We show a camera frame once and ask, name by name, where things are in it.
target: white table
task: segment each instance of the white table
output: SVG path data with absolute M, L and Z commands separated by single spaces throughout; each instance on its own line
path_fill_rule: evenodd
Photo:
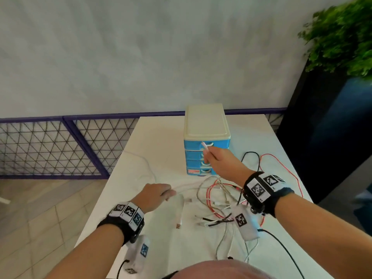
M 227 116 L 227 121 L 231 131 L 231 148 L 239 159 L 246 151 L 256 151 L 260 155 L 271 153 L 296 174 L 264 115 L 230 115 Z M 172 187 L 190 183 L 200 184 L 205 177 L 186 174 L 183 125 L 183 116 L 141 117 L 125 150 L 145 157 L 158 183 L 169 183 Z M 254 154 L 249 155 L 244 163 L 256 170 L 257 157 Z M 300 194 L 296 180 L 274 158 L 263 157 L 261 166 L 263 170 L 285 179 L 294 191 Z M 77 244 L 95 230 L 99 221 L 116 203 L 130 200 L 145 183 L 154 183 L 154 181 L 145 160 L 124 152 L 106 183 Z M 304 197 L 311 201 L 302 183 L 301 186 Z M 195 196 L 196 191 L 191 190 L 187 193 Z M 181 229 L 175 229 L 174 218 L 177 205 L 179 206 L 179 197 L 176 196 L 145 216 L 145 227 L 142 233 L 150 238 L 151 245 L 145 269 L 137 275 L 137 278 L 158 279 L 174 270 L 214 259 L 215 249 L 223 236 L 224 225 L 218 225 L 215 229 L 195 225 L 197 222 L 193 216 L 195 210 L 196 213 L 204 216 L 208 214 L 208 209 L 203 208 L 201 204 L 191 203 L 184 207 Z M 276 219 L 267 216 L 263 228 L 282 241 L 296 260 L 305 278 L 332 278 L 295 243 Z M 221 247 L 221 258 L 226 256 L 230 241 L 231 230 Z M 124 246 L 120 250 L 107 278 L 116 278 L 126 249 Z M 244 250 L 241 236 L 236 229 L 232 250 L 234 258 L 242 260 L 245 256 Z M 300 278 L 299 272 L 285 250 L 267 234 L 262 235 L 260 244 L 251 254 L 250 264 L 278 279 Z M 130 276 L 132 275 L 121 271 L 120 278 Z

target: person's right arm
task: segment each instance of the person's right arm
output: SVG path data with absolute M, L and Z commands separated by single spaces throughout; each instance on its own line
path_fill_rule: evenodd
M 209 147 L 205 162 L 244 186 L 254 171 L 229 150 Z M 372 278 L 372 237 L 296 194 L 281 197 L 275 216 L 289 235 L 335 279 Z

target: green foliage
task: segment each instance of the green foliage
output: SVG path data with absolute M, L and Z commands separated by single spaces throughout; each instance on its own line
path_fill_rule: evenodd
M 372 0 L 353 0 L 316 12 L 304 28 L 298 37 L 313 44 L 307 51 L 306 71 L 319 67 L 372 77 Z

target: tall black planter box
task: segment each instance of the tall black planter box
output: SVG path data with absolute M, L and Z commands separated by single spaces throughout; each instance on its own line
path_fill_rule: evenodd
M 320 202 L 372 154 L 372 82 L 304 71 L 277 136 Z

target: wristband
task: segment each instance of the wristband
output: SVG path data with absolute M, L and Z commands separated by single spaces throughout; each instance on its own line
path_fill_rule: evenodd
M 243 196 L 251 205 L 253 213 L 266 213 L 275 217 L 275 206 L 279 198 L 294 191 L 280 177 L 258 171 L 244 183 Z
M 134 203 L 119 203 L 98 224 L 97 228 L 104 224 L 115 225 L 124 235 L 123 245 L 129 241 L 134 243 L 145 225 L 144 215 L 143 211 Z

